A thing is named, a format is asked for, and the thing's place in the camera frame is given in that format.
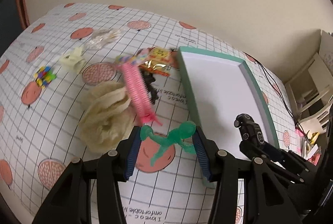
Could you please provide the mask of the cream lace scrunchie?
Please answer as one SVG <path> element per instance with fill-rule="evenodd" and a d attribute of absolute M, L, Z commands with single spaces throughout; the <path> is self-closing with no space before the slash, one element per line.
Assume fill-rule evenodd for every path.
<path fill-rule="evenodd" d="M 79 137 L 91 152 L 106 153 L 129 137 L 135 118 L 130 103 L 122 82 L 101 82 L 83 94 Z"/>

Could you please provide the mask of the colourful plastic block toy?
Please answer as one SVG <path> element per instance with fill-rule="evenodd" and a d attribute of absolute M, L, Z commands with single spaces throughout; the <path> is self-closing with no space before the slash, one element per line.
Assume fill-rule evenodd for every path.
<path fill-rule="evenodd" d="M 42 89 L 48 87 L 50 83 L 55 79 L 56 79 L 56 74 L 53 72 L 51 66 L 41 67 L 34 74 L 34 81 Z"/>

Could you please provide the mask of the yellow snack packet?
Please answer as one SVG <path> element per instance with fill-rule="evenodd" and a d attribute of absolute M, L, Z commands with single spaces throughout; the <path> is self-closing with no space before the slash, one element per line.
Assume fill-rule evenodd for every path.
<path fill-rule="evenodd" d="M 139 68 L 152 74 L 169 77 L 171 64 L 173 63 L 172 53 L 170 49 L 158 46 L 142 49 L 137 54 L 143 58 Z"/>

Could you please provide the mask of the dark blue cabinet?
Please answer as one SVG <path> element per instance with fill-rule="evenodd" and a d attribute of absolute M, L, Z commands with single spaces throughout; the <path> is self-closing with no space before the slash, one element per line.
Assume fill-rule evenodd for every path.
<path fill-rule="evenodd" d="M 25 0 L 1 0 L 1 55 L 29 25 Z"/>

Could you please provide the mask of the black toy car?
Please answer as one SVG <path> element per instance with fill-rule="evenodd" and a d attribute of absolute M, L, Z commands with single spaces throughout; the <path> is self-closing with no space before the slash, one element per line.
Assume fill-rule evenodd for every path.
<path fill-rule="evenodd" d="M 239 114 L 234 121 L 234 126 L 239 129 L 243 141 L 251 142 L 257 147 L 265 144 L 259 124 L 250 115 Z"/>

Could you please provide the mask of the teal shallow cardboard box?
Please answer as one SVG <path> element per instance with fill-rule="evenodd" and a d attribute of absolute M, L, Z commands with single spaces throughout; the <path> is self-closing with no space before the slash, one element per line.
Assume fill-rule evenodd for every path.
<path fill-rule="evenodd" d="M 245 60 L 182 46 L 177 61 L 190 119 L 218 148 L 237 159 L 246 159 L 239 149 L 240 132 L 234 126 L 241 113 L 259 124 L 267 143 L 279 147 L 269 108 Z"/>

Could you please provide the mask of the bag of cotton swabs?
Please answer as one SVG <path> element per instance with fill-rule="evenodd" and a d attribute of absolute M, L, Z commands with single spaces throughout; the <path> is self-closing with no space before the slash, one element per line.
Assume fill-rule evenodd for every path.
<path fill-rule="evenodd" d="M 91 38 L 84 45 L 85 50 L 100 50 L 106 45 L 116 42 L 122 35 L 118 29 L 100 29 L 94 30 Z"/>

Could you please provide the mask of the white wooden shelf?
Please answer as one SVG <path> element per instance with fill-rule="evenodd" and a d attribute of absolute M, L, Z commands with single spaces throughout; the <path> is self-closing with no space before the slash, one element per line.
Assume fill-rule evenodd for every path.
<path fill-rule="evenodd" d="M 303 131 L 324 133 L 332 105 L 332 33 L 321 31 L 319 51 L 285 83 L 285 88 Z"/>

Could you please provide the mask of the green plastic toy figure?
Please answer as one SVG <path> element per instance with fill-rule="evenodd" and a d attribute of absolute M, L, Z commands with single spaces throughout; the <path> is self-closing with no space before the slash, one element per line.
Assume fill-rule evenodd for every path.
<path fill-rule="evenodd" d="M 181 123 L 178 128 L 171 130 L 167 136 L 155 135 L 152 127 L 148 125 L 142 126 L 140 129 L 141 141 L 144 141 L 149 137 L 159 145 L 158 151 L 151 158 L 151 166 L 153 166 L 156 161 L 163 156 L 168 148 L 174 144 L 178 144 L 187 153 L 195 154 L 196 151 L 194 145 L 185 142 L 185 140 L 191 138 L 195 132 L 196 124 L 192 121 Z"/>

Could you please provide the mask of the cream hair claw clip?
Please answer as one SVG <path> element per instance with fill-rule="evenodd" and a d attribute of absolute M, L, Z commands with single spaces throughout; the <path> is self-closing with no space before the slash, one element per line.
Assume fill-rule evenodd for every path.
<path fill-rule="evenodd" d="M 58 62 L 61 66 L 75 72 L 76 74 L 79 74 L 86 64 L 86 60 L 83 57 L 83 48 L 76 47 L 70 53 L 62 55 Z"/>

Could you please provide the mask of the black robot toy figure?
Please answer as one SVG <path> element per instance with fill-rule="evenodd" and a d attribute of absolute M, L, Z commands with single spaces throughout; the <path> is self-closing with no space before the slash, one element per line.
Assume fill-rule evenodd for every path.
<path fill-rule="evenodd" d="M 152 105 L 154 105 L 155 102 L 159 99 L 158 91 L 152 86 L 152 83 L 154 83 L 156 79 L 154 78 L 154 75 L 150 72 L 144 70 L 141 70 L 140 72 L 144 80 L 146 90 L 150 94 L 150 102 Z"/>

